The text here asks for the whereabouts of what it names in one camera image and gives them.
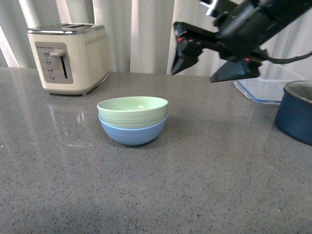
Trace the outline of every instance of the curtain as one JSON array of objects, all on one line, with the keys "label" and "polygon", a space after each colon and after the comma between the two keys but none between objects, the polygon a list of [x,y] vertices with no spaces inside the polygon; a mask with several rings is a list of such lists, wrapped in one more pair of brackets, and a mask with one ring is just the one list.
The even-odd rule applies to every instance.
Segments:
[{"label": "curtain", "polygon": [[[233,1],[240,4],[243,0]],[[185,21],[215,32],[214,19],[206,12],[196,0],[1,0],[0,66],[35,68],[27,28],[97,23],[106,28],[111,71],[169,74],[176,46],[173,22]],[[311,51],[311,23],[309,11],[262,48],[277,58]],[[179,74],[210,76],[223,63],[218,53],[205,50],[195,66]],[[310,63],[306,59],[287,67],[312,79]]]}]

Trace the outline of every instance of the bowl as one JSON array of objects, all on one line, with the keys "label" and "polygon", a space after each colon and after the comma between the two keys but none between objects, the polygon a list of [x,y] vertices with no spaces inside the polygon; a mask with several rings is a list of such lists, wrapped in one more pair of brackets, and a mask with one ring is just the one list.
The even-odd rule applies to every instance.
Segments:
[{"label": "bowl", "polygon": [[145,128],[161,122],[168,112],[168,101],[159,97],[119,97],[97,105],[102,120],[118,128]]},{"label": "bowl", "polygon": [[124,129],[107,124],[102,120],[101,116],[98,115],[101,125],[107,135],[111,139],[125,145],[141,145],[155,139],[163,130],[167,117],[168,115],[166,115],[161,122],[146,128]]}]

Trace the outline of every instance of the green bowl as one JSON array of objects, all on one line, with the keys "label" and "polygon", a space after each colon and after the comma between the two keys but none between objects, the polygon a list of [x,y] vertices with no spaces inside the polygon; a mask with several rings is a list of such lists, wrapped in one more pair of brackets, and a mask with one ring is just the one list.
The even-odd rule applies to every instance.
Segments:
[{"label": "green bowl", "polygon": [[114,127],[146,128],[164,120],[168,101],[159,97],[119,97],[97,105],[102,120]]}]

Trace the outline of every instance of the clear plastic container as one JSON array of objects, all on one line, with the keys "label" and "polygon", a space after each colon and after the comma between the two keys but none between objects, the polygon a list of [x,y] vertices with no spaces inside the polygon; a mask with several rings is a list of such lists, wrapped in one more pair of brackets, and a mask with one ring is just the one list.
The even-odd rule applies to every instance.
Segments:
[{"label": "clear plastic container", "polygon": [[283,88],[291,81],[306,80],[283,65],[265,64],[260,67],[260,77],[235,80],[235,86],[251,100],[265,104],[279,104]]}]

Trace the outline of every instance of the cream toaster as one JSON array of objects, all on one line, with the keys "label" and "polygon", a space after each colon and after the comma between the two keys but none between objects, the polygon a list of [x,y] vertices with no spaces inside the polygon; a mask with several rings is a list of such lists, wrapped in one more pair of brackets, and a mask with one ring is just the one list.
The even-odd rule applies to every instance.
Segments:
[{"label": "cream toaster", "polygon": [[67,23],[29,28],[28,39],[44,90],[87,94],[109,74],[104,25]]}]

